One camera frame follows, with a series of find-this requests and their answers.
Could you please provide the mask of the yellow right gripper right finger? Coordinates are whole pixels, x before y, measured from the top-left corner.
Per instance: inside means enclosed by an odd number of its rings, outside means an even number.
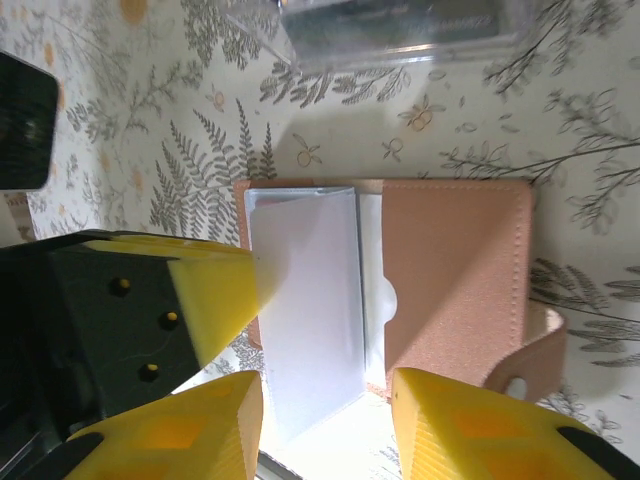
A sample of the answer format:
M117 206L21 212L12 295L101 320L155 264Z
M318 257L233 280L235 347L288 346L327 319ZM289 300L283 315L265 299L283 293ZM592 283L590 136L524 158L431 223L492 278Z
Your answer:
M639 466L583 423L415 368L393 373L405 479L636 479Z

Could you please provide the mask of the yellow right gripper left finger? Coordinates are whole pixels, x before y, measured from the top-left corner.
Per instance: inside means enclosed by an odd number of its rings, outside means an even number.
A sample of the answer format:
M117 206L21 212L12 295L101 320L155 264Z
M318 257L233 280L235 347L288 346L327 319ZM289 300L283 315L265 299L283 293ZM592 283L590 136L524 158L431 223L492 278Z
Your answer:
M252 479L263 422L258 372L241 371L90 425L32 479Z

